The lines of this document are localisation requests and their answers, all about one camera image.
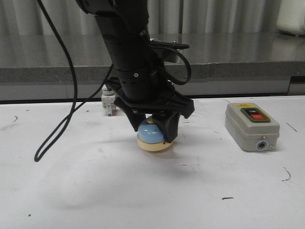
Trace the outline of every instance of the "red button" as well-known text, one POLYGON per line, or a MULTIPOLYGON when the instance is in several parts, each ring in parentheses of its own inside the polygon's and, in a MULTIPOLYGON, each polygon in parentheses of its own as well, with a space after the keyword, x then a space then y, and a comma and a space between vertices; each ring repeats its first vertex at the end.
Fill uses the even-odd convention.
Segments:
POLYGON ((266 119, 262 114, 251 114, 250 116, 255 120, 266 119))

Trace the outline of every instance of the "white table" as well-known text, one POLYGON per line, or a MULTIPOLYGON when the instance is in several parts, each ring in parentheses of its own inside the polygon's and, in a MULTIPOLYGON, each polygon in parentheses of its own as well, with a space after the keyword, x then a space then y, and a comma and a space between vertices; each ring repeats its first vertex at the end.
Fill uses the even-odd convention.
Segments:
POLYGON ((305 97, 197 99, 158 154, 137 146, 123 112, 87 103, 35 163, 70 105, 0 105, 1 229, 305 227, 305 97), (228 102, 257 103, 281 125, 273 152, 239 148, 228 102))

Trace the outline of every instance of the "gray switch box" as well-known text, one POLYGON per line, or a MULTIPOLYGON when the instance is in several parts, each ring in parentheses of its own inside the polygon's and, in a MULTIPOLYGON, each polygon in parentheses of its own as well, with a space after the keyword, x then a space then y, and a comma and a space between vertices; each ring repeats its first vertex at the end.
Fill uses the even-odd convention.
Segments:
POLYGON ((225 127, 245 151, 273 150, 280 125, 254 103, 228 104, 225 127))

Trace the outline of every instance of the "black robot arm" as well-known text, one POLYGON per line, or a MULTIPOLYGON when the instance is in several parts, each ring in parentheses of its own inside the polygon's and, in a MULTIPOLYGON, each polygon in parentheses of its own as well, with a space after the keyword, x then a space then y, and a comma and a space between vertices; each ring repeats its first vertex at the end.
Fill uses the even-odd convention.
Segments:
POLYGON ((171 82, 184 84, 164 68, 164 61, 175 53, 191 69, 177 49, 188 45, 150 41, 147 31, 147 0, 76 0, 85 13, 95 15, 118 77, 106 82, 114 90, 115 104, 127 115, 135 131, 146 118, 152 119, 165 140, 177 137, 180 115, 188 118, 193 101, 178 93, 171 82))

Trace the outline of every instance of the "blue ball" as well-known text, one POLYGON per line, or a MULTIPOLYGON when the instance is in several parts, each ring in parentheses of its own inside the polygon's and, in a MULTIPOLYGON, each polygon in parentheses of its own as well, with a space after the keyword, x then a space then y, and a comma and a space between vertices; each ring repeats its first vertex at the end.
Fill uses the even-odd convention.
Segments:
POLYGON ((155 123, 149 123, 146 119, 141 122, 138 128, 138 137, 150 144, 164 142, 164 134, 155 123))

